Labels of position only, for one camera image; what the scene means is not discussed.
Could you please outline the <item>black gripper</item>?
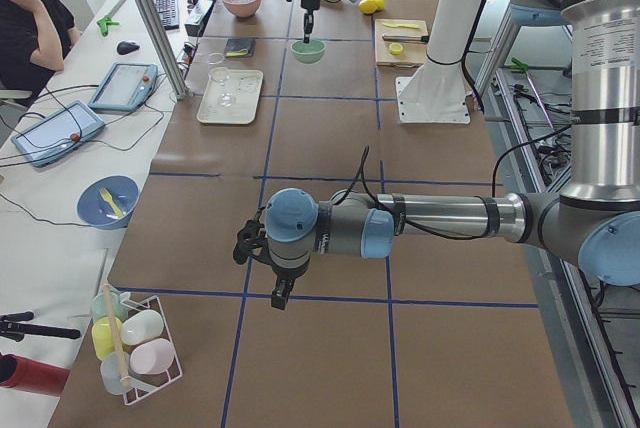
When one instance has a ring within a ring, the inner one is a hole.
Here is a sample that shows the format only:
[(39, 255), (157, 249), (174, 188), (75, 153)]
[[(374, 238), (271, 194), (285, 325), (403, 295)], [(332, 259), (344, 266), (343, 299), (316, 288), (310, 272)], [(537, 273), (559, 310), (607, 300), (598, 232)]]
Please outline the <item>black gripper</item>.
[(303, 17), (303, 43), (308, 44), (308, 33), (313, 32), (314, 13), (320, 9), (321, 0), (301, 0), (300, 6), (304, 10)]
[(286, 268), (283, 262), (275, 260), (275, 256), (269, 250), (265, 225), (260, 221), (264, 210), (264, 207), (259, 207), (255, 215), (237, 232), (233, 259), (242, 265), (251, 258), (272, 268), (276, 275), (276, 284), (271, 293), (271, 307), (282, 310), (287, 307), (295, 280), (307, 271), (308, 261), (294, 268)]

